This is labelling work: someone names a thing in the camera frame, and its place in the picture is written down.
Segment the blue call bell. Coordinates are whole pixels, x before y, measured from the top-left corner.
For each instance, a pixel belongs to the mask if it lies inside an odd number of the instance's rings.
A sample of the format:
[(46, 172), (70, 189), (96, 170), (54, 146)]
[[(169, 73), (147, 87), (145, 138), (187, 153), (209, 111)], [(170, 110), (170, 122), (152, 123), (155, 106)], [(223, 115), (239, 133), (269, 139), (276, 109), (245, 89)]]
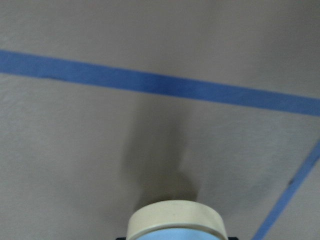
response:
[(227, 240), (222, 217), (207, 205), (189, 200), (164, 200), (146, 205), (129, 219), (127, 240), (138, 240), (153, 232), (182, 229), (208, 240)]

